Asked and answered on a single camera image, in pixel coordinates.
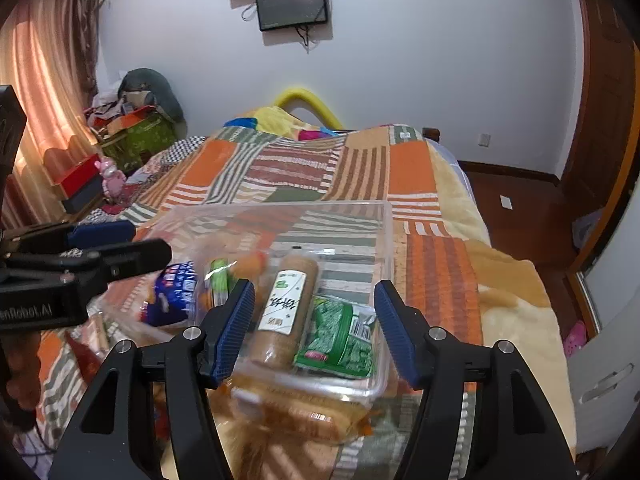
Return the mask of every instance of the baseboard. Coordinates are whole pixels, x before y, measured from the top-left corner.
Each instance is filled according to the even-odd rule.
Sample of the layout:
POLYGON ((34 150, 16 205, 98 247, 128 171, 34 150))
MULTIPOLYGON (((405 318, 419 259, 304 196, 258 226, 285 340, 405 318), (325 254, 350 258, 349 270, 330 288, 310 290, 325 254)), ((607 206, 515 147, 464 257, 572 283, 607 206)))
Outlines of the baseboard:
POLYGON ((560 179, 553 173, 524 170, 524 168, 512 168, 511 166, 499 166, 498 164, 485 164, 484 162, 471 162, 470 160, 459 160, 458 163, 463 171, 475 171, 476 173, 490 173, 505 176, 519 176, 520 178, 531 178, 533 180, 544 180, 545 182, 551 182, 554 186, 560 184, 560 179))

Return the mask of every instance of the pink stuffed toy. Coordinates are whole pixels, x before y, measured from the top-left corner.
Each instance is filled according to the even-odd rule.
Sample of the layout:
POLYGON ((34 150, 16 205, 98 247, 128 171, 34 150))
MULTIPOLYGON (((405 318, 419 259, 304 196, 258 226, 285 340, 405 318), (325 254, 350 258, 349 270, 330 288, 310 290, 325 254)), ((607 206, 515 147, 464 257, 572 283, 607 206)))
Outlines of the pink stuffed toy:
POLYGON ((127 177, 118 169, 116 161, 108 156, 101 156, 100 162, 95 162, 95 167, 102 175, 102 190, 105 197, 112 200, 119 197, 127 177))

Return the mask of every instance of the green snack bag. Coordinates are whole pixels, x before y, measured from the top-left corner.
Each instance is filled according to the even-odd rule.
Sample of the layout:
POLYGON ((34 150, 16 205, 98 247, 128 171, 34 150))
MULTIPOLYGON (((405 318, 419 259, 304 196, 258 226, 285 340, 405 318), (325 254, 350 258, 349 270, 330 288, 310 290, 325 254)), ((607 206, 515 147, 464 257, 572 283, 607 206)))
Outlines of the green snack bag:
POLYGON ((314 296, 313 306, 315 331, 311 342, 296 354, 294 364, 350 379, 369 377, 376 311, 331 296, 314 296))
POLYGON ((224 258, 213 260, 209 265, 209 272, 205 276, 205 287, 209 289, 213 306, 224 305, 229 297, 227 287, 228 261, 224 258))
POLYGON ((226 280, 226 284, 228 285, 228 290, 234 290, 238 279, 231 272, 228 272, 227 274, 228 278, 226 280))

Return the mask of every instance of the wooden floor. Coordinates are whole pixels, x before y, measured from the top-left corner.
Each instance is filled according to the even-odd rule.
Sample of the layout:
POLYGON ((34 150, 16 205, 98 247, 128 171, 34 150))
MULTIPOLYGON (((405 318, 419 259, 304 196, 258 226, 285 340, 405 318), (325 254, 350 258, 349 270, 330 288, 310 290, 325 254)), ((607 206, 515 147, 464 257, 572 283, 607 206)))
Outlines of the wooden floor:
POLYGON ((571 239, 570 207, 550 182, 514 176, 468 172, 478 209, 494 248, 518 260, 531 260, 538 270, 565 338, 581 319, 564 276, 576 256, 571 239), (513 210, 500 204, 511 199, 513 210))

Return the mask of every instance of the snack package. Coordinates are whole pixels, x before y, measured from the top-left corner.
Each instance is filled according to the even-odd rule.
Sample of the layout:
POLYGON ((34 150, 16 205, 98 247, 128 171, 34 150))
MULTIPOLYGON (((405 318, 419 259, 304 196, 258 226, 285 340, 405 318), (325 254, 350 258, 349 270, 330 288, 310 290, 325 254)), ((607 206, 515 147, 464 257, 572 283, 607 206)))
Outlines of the snack package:
POLYGON ((251 361, 276 370, 293 368, 318 273, 316 258, 300 248, 283 257, 249 347, 251 361))
POLYGON ((255 303, 257 310, 260 310, 264 305, 264 291, 259 283, 267 260, 265 253, 254 251, 249 254, 228 254, 207 261, 198 295, 199 309, 206 313, 215 306, 225 304, 238 280, 244 278, 254 284, 255 303))
POLYGON ((165 326, 193 317, 197 279, 192 261, 167 266, 143 303, 140 320, 151 326, 165 326))
POLYGON ((331 296, 314 296, 313 309, 313 336, 296 354, 295 365, 349 379, 369 377, 376 311, 331 296))

